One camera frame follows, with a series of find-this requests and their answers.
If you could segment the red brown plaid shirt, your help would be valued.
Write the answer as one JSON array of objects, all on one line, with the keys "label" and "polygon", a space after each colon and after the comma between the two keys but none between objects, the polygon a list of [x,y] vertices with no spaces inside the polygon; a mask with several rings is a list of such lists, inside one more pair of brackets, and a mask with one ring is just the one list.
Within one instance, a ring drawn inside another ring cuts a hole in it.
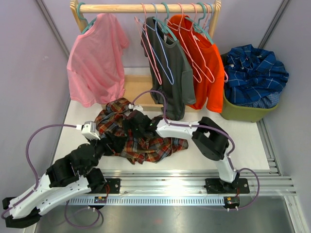
[{"label": "red brown plaid shirt", "polygon": [[[124,136],[126,143],[121,153],[113,156],[126,158],[130,163],[138,162],[159,162],[180,150],[188,148],[188,141],[180,138],[162,138],[156,133],[156,124],[163,119],[162,116],[152,118],[152,127],[155,132],[154,138],[134,138],[131,130],[126,132],[122,121],[129,116],[128,101],[125,98],[108,103],[98,116],[95,118],[96,129],[100,138],[107,136]],[[95,144],[95,151],[98,153],[98,143]]]}]

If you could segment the pink hanger with plaid shirt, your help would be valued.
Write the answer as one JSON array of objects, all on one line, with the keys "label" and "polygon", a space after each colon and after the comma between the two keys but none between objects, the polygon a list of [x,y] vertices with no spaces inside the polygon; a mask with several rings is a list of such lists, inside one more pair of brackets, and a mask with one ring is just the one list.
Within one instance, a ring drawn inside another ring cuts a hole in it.
[{"label": "pink hanger with plaid shirt", "polygon": [[144,46],[145,51],[146,51],[146,53],[147,53],[147,57],[148,57],[148,59],[149,59],[150,65],[151,65],[151,67],[152,67],[152,69],[153,69],[153,71],[154,71],[155,77],[156,77],[158,83],[159,83],[160,85],[162,85],[162,78],[161,78],[161,75],[160,75],[160,73],[159,73],[159,70],[158,70],[158,68],[157,68],[157,66],[156,66],[155,54],[154,54],[154,52],[153,52],[153,48],[152,48],[152,46],[151,46],[151,43],[150,43],[150,40],[149,40],[149,37],[148,37],[146,22],[141,23],[141,27],[142,27],[142,32],[143,32],[143,34],[144,34],[144,36],[145,36],[145,40],[147,41],[147,44],[148,44],[148,47],[149,47],[149,51],[150,51],[150,52],[147,51],[147,46],[145,45],[144,40],[142,39],[142,36],[141,36],[141,41],[143,42],[143,46]]}]

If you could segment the blue plaid shirt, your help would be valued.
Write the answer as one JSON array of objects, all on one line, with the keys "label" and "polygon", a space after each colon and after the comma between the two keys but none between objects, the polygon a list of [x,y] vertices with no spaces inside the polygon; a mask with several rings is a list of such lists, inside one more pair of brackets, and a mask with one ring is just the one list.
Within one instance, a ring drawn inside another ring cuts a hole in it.
[{"label": "blue plaid shirt", "polygon": [[232,48],[225,57],[225,97],[237,106],[251,103],[286,86],[289,73],[274,52],[254,48],[251,44]]}]

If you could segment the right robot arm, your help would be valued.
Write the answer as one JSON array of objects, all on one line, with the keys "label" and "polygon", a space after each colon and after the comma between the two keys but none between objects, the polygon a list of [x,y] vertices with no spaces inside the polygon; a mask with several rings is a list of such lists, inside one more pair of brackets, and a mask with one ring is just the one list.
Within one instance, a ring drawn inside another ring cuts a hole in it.
[{"label": "right robot arm", "polygon": [[208,194],[249,194],[248,180],[240,177],[226,153],[229,145],[235,147],[229,135],[209,117],[199,121],[183,122],[157,116],[150,119],[141,111],[133,110],[123,122],[134,138],[178,138],[192,140],[200,153],[212,160],[217,167],[218,178],[206,178]]}]

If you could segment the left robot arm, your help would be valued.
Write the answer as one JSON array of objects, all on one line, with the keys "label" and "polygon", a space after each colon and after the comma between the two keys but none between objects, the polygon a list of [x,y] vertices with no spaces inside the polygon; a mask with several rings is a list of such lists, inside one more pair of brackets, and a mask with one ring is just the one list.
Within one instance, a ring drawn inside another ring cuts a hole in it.
[{"label": "left robot arm", "polygon": [[31,188],[18,197],[4,198],[8,228],[27,228],[56,206],[88,193],[108,195],[110,183],[97,167],[103,156],[122,152],[125,137],[107,136],[90,140],[52,164]]}]

